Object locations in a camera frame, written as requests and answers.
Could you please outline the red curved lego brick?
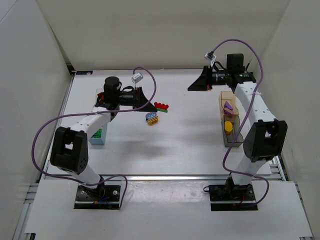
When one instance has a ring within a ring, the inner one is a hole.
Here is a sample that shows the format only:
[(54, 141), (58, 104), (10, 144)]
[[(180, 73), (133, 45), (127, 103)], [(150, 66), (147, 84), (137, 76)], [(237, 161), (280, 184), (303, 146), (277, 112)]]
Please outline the red curved lego brick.
[(169, 108), (169, 105), (168, 105), (168, 104), (161, 103), (161, 102), (155, 102), (155, 103), (154, 103), (154, 106), (155, 106), (157, 109), (162, 109), (162, 110), (167, 110), (167, 109)]

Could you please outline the yellow purple green lego stack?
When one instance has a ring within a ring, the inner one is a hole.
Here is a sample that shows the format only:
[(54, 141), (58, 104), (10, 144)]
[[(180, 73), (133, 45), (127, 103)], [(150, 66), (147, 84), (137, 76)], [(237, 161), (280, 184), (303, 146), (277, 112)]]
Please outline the yellow purple green lego stack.
[(145, 115), (145, 120), (146, 120), (148, 125), (152, 126), (152, 125), (154, 125), (154, 124), (159, 122), (159, 117), (158, 117), (156, 112), (148, 112)]

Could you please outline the green lego plate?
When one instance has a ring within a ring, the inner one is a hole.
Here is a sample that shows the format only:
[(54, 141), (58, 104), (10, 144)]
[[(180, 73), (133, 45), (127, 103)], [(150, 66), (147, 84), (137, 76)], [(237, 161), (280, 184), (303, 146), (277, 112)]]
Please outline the green lego plate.
[(157, 108), (157, 110), (158, 110), (159, 112), (163, 112), (163, 113), (167, 113), (167, 112), (168, 112), (167, 109), (162, 109), (162, 108)]

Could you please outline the purple lego plate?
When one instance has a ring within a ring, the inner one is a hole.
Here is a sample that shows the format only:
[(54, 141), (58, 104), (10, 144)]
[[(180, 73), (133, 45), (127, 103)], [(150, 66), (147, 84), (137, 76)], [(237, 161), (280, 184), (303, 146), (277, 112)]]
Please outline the purple lego plate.
[(226, 101), (226, 102), (224, 103), (224, 107), (225, 107), (225, 108), (228, 108), (228, 109), (230, 109), (230, 110), (233, 109), (232, 105), (231, 105), (228, 101)]

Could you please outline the purple lego piece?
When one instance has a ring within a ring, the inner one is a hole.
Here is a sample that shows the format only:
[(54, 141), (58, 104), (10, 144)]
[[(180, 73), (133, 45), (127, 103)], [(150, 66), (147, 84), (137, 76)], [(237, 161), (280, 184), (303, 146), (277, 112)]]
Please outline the purple lego piece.
[(223, 112), (225, 115), (233, 115), (234, 114), (233, 108), (232, 107), (229, 108), (228, 106), (223, 108)]

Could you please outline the yellow round lego brick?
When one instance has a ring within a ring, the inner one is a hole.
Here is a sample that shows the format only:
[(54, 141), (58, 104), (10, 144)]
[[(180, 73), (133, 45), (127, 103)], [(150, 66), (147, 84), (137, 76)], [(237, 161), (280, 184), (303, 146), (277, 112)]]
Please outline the yellow round lego brick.
[(233, 131), (233, 124), (230, 121), (224, 122), (224, 131), (226, 134), (230, 134)]

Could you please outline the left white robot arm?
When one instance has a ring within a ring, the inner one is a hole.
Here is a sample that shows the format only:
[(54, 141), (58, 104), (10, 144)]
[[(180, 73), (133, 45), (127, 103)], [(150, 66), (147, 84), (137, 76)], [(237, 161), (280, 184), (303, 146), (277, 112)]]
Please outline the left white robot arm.
[(89, 166), (89, 139), (110, 123), (121, 106), (132, 107), (137, 112), (156, 112), (141, 87), (127, 86), (116, 76), (107, 77), (103, 92), (99, 93), (92, 114), (70, 127), (59, 127), (54, 134), (50, 164), (69, 173), (87, 189), (96, 189), (103, 178)]

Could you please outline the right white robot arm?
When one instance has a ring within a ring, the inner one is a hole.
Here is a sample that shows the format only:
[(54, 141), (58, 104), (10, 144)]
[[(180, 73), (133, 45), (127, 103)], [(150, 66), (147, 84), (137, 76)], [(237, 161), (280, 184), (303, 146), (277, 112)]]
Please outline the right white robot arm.
[(251, 184), (252, 178), (268, 161), (280, 155), (288, 125), (278, 120), (259, 95), (258, 83), (252, 72), (246, 71), (241, 53), (228, 54), (226, 68), (204, 66), (200, 76), (188, 91), (209, 91), (213, 86), (227, 85), (241, 102), (250, 123), (243, 146), (243, 158), (236, 170), (230, 172), (236, 187)]

